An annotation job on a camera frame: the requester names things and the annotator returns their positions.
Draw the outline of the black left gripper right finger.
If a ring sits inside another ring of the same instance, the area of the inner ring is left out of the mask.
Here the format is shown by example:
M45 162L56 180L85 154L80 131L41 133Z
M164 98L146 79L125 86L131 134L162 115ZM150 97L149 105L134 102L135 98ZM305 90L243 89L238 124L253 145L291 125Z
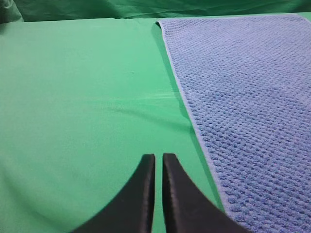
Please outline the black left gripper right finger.
M168 233L247 233L195 185L173 153L163 154L162 205Z

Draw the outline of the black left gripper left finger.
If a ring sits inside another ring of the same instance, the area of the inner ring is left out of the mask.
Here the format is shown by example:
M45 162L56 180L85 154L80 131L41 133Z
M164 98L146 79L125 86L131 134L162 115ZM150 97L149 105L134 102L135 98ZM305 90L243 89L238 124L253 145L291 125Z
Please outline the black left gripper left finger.
M150 233L155 204L153 154L145 154L124 187L74 233Z

